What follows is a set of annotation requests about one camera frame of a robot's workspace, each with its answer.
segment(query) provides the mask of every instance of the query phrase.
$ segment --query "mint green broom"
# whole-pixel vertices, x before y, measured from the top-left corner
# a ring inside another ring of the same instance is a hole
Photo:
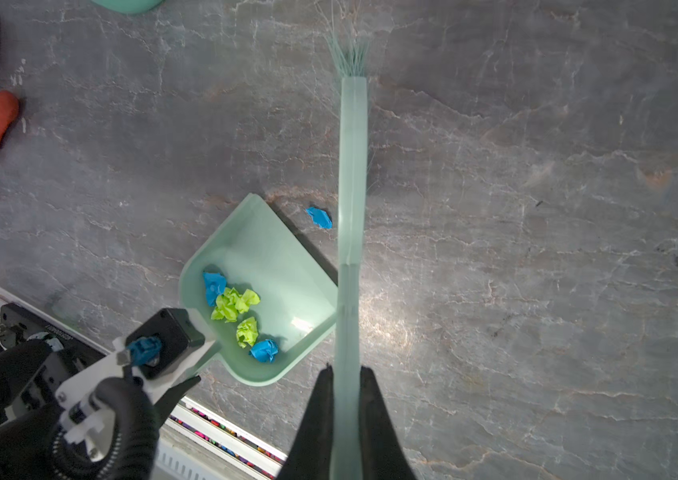
[[[361,348],[358,299],[363,253],[368,154],[368,93],[364,60],[367,45],[328,41],[341,76],[339,133],[339,293],[334,350],[334,446],[332,480],[361,480],[358,403]]]

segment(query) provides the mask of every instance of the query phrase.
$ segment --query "mint green dustpan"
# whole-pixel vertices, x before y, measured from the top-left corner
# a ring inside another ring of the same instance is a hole
[[[92,0],[92,2],[102,5],[104,8],[126,14],[147,12],[162,1],[163,0]]]
[[[203,273],[221,273],[241,293],[250,288],[261,302],[241,314],[257,320],[259,338],[273,339],[280,352],[260,363],[235,338],[238,322],[210,320]],[[179,299],[209,319],[227,370],[253,386],[273,383],[291,370],[336,324],[337,287],[258,195],[249,194],[185,264]]]

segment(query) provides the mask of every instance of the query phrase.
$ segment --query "gray marble countertop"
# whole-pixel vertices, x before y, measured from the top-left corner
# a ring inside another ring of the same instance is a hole
[[[249,192],[328,263],[328,0],[0,1],[0,283],[109,343]],[[421,478],[678,478],[678,0],[364,0],[363,363]],[[333,337],[192,395],[279,448]]]

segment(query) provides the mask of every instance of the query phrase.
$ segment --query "crumpled paper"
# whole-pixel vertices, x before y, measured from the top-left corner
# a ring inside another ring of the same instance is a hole
[[[256,337],[259,336],[259,330],[256,328],[256,319],[252,316],[238,323],[238,330],[235,332],[238,336],[238,345],[245,349],[246,343],[254,346]]]
[[[277,354],[277,343],[270,339],[262,340],[251,347],[248,353],[262,363],[272,363]]]
[[[325,210],[317,208],[316,206],[307,208],[307,215],[312,218],[312,223],[318,225],[320,228],[329,230],[334,225],[331,222],[331,218],[328,216],[328,213]]]
[[[222,274],[203,274],[203,283],[205,283],[205,301],[209,306],[214,306],[216,297],[225,293],[227,279]]]
[[[216,297],[216,308],[211,312],[211,319],[234,322],[238,320],[238,315],[248,312],[251,305],[256,305],[260,301],[259,295],[254,290],[247,289],[241,295],[234,288],[225,288],[224,293]]]
[[[259,302],[259,295],[254,290],[246,289],[238,301],[235,302],[235,308],[238,310],[238,313],[246,313],[251,305],[257,305]]]

